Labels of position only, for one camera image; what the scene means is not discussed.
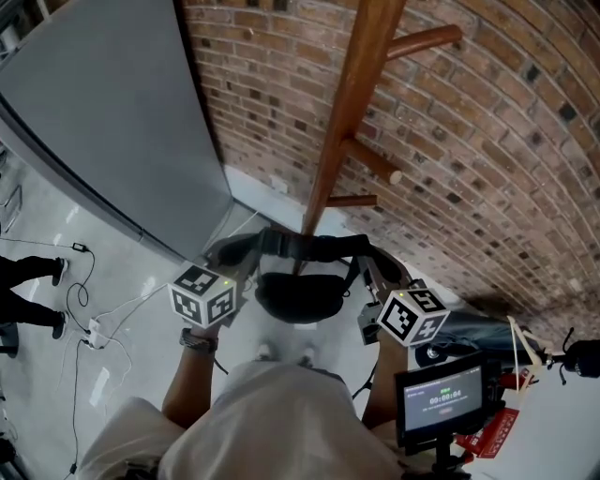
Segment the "wooden dowel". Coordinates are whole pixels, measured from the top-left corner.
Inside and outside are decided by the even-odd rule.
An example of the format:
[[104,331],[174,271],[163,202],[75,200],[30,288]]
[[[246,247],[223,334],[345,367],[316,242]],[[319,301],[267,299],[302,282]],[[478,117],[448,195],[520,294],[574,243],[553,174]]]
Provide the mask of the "wooden dowel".
[[405,0],[361,0],[310,192],[302,233],[312,235],[338,179],[345,156],[339,145],[353,137],[379,81]]
[[387,51],[387,60],[394,60],[445,43],[453,43],[461,38],[462,32],[456,25],[441,26],[425,32],[410,34],[406,37],[394,38]]
[[377,206],[377,195],[349,195],[347,197],[329,197],[328,207]]
[[342,151],[349,157],[365,164],[373,173],[390,185],[402,179],[402,172],[390,161],[376,154],[356,139],[346,139],[341,143]]

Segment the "hand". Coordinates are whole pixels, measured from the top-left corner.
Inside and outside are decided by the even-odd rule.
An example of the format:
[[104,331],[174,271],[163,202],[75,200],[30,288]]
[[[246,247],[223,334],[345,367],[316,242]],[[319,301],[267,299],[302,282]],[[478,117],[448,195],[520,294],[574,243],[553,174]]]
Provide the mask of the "hand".
[[405,357],[407,348],[399,341],[392,337],[384,328],[380,328],[377,334],[379,340],[379,355],[380,357]]

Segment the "black monitor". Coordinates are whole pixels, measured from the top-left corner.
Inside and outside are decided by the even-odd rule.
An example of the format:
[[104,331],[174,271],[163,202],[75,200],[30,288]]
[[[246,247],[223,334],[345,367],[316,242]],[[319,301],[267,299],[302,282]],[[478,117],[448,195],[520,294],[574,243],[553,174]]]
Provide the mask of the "black monitor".
[[400,446],[472,430],[485,420],[485,361],[476,353],[396,376]]

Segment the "white floor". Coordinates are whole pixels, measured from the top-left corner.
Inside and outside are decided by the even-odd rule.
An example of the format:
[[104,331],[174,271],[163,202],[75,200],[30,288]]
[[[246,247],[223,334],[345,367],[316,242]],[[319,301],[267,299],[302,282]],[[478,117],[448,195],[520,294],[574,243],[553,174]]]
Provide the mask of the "white floor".
[[[24,207],[7,238],[59,245],[80,242],[96,254],[96,267],[87,284],[89,305],[80,307],[75,300],[75,292],[70,302],[76,306],[71,308],[85,326],[91,317],[151,292],[171,279],[177,270],[177,264],[137,245],[91,216],[12,158],[3,170],[0,198],[7,195],[6,186],[14,185],[16,181],[22,183]],[[236,205],[219,236],[228,235],[251,215],[252,212]],[[265,224],[264,219],[256,216],[241,232],[257,232]],[[86,277],[92,260],[90,254],[70,249],[4,241],[0,241],[0,255],[13,260],[29,255],[68,258],[71,268],[58,288],[44,278],[29,281],[15,290],[25,298],[55,309],[65,308],[68,286]],[[279,270],[286,266],[271,262],[266,268]],[[342,264],[330,264],[321,271],[344,276],[345,269]],[[319,366],[341,375],[352,391],[365,381],[375,363],[377,347],[364,347],[356,327],[356,317],[368,301],[368,294],[359,282],[355,282],[342,311],[335,318],[320,323],[316,330],[294,330],[292,326],[269,317],[254,300],[253,289],[246,293],[246,297],[249,301],[232,327],[221,334],[217,358],[225,368],[250,360],[261,339],[270,338],[276,342],[284,358],[290,360],[301,352],[306,343],[315,343],[319,348]],[[136,305],[131,304],[102,318],[103,332],[111,333]],[[84,345],[80,346],[76,411],[80,459],[102,429],[105,409],[110,415],[129,396],[147,398],[160,405],[179,360],[181,347],[178,338],[182,326],[183,321],[171,311],[165,290],[147,300],[115,336],[132,360],[132,368],[125,379],[129,361],[118,344],[111,343],[103,351],[91,351]],[[81,334],[74,324],[61,341],[53,340],[51,330],[44,327],[22,324],[19,332],[21,349],[17,358],[11,360],[5,355],[0,356],[1,384],[7,397],[3,407],[12,424],[7,423],[3,429],[16,430],[17,449],[32,479],[63,478],[75,455],[71,415],[76,349]],[[61,380],[63,354],[65,363]],[[109,380],[99,396],[98,391],[93,395],[103,369],[108,370]],[[224,380],[225,375],[217,371],[215,395],[218,395]],[[363,395],[356,400],[357,411],[364,409],[366,397]]]

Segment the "white shirt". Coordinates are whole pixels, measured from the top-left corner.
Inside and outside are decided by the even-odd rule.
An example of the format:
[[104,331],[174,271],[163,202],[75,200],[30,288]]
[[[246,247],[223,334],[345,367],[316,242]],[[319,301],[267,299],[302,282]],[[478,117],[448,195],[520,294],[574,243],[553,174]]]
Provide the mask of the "white shirt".
[[188,430],[145,400],[130,400],[86,453],[77,477],[114,479],[125,475],[126,460],[152,458],[161,458],[160,480],[398,480],[403,472],[396,453],[356,417],[344,383],[275,362],[233,370],[210,411]]

